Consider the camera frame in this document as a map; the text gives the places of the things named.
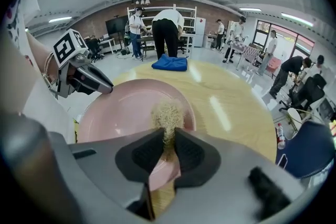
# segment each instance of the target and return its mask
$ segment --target jeans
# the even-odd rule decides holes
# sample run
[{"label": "jeans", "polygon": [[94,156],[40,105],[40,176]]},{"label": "jeans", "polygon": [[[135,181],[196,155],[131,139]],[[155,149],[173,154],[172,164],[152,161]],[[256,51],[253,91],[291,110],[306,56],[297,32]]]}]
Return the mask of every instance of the jeans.
[{"label": "jeans", "polygon": [[222,44],[222,37],[223,37],[223,34],[218,34],[217,35],[217,39],[216,39],[216,49],[219,49],[221,44]]},{"label": "jeans", "polygon": [[264,59],[259,67],[258,73],[260,75],[264,74],[266,67],[268,65],[268,62],[270,61],[270,59],[272,59],[273,55],[269,55],[268,53],[265,53]]},{"label": "jeans", "polygon": [[140,39],[141,36],[137,34],[130,33],[130,38],[133,46],[133,53],[135,57],[141,57],[141,44],[140,42],[137,42],[137,39]]},{"label": "jeans", "polygon": [[282,88],[282,86],[286,84],[287,78],[288,78],[288,71],[286,72],[280,69],[277,77],[275,78],[272,88],[269,90],[269,93],[272,93],[272,94],[278,93],[280,89]]}]

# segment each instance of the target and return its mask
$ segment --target pink bowl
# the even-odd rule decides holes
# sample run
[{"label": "pink bowl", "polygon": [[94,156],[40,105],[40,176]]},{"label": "pink bowl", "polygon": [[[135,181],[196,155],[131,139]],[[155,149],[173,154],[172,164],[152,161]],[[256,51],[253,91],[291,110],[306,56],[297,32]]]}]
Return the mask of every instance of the pink bowl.
[{"label": "pink bowl", "polygon": [[[196,130],[194,111],[173,86],[154,79],[136,79],[121,83],[110,94],[102,94],[87,108],[79,123],[78,142],[106,140],[151,129],[151,111],[162,99],[177,99],[184,110],[184,128]],[[155,190],[179,175],[179,161],[160,160],[150,176]]]}]

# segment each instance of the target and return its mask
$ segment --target refrigerator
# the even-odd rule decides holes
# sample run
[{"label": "refrigerator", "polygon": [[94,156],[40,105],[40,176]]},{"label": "refrigerator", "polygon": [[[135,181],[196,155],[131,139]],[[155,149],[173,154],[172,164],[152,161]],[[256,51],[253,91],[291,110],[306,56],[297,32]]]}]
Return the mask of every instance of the refrigerator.
[{"label": "refrigerator", "polygon": [[196,17],[194,47],[201,47],[205,32],[205,18]]}]

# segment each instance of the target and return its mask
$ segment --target office chair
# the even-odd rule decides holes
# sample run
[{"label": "office chair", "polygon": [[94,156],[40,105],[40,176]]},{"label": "office chair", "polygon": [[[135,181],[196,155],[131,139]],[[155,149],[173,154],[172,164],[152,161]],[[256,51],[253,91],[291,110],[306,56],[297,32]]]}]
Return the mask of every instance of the office chair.
[{"label": "office chair", "polygon": [[[289,94],[292,99],[291,105],[287,105],[283,101],[279,102],[279,104],[285,105],[285,107],[280,108],[279,111],[288,110],[289,108],[307,110],[311,104],[324,96],[323,88],[326,84],[325,79],[320,74],[315,74],[313,77],[309,77],[304,86],[297,93]],[[307,103],[302,106],[301,103],[304,100],[307,100]]]},{"label": "office chair", "polygon": [[277,158],[286,155],[285,170],[296,178],[306,178],[321,172],[335,158],[335,146],[330,129],[314,121],[302,124],[297,135],[287,140]]},{"label": "office chair", "polygon": [[104,58],[104,56],[100,54],[98,39],[96,39],[96,38],[89,39],[86,44],[87,44],[89,50],[92,52],[91,59],[92,59],[93,62],[96,62],[97,60]]},{"label": "office chair", "polygon": [[186,48],[184,47],[184,42],[185,42],[184,39],[177,41],[177,50],[181,50],[182,54],[184,54],[186,51]]}]

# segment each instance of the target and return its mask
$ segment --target monitor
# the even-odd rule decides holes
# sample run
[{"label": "monitor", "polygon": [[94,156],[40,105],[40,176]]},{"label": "monitor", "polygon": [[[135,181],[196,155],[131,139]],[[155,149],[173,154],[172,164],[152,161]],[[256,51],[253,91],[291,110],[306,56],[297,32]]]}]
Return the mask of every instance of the monitor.
[{"label": "monitor", "polygon": [[106,21],[105,23],[106,23],[107,33],[109,35],[112,35],[117,32],[121,32],[124,34],[125,25],[127,21],[128,21],[127,16],[122,16],[116,19]]}]

